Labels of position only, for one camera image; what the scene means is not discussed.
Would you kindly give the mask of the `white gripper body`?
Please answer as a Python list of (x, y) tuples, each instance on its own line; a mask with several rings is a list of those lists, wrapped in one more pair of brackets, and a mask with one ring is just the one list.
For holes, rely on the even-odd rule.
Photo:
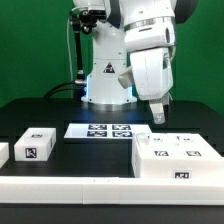
[(167, 48), (133, 52), (130, 61), (135, 87), (141, 100), (160, 99), (173, 86)]

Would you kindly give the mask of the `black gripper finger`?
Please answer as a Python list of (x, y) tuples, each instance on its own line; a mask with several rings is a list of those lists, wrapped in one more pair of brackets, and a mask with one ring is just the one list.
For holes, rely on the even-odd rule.
[(170, 93), (167, 92), (163, 97), (162, 97), (162, 105), (163, 107), (169, 106), (170, 103)]
[(152, 111), (154, 123), (163, 124), (165, 122), (165, 114), (162, 101), (160, 99), (151, 100), (149, 106)]

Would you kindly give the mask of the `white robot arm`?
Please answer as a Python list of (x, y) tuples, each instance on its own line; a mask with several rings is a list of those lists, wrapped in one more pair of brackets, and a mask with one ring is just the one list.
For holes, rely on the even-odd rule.
[(70, 21), (93, 35), (93, 69), (82, 100), (100, 109), (147, 101), (156, 124), (165, 122), (173, 86), (175, 26), (186, 22), (199, 0), (73, 0)]

